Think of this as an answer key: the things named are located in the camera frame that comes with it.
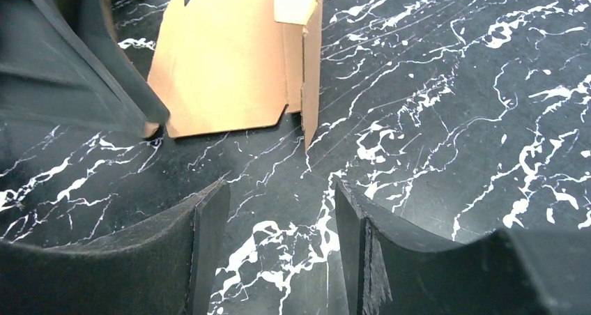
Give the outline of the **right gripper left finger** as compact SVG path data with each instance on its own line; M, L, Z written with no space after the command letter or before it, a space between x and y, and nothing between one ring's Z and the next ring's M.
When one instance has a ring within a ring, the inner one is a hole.
M2 314L206 314L231 190L217 180L83 245L1 243Z

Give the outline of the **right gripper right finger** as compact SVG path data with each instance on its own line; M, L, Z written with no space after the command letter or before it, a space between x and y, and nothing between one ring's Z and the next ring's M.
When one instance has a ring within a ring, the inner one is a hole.
M589 314L590 232L498 229L470 243L335 184L352 314Z

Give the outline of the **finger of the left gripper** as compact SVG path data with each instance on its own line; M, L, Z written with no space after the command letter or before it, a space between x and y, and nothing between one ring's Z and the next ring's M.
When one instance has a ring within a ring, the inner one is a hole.
M169 110L119 47L109 0L1 0L1 117L147 138Z

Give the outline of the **brown cardboard box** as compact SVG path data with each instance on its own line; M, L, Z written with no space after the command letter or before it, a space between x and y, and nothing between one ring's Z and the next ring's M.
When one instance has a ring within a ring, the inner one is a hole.
M171 0L148 84L172 138L266 128L298 112L318 127L323 0Z

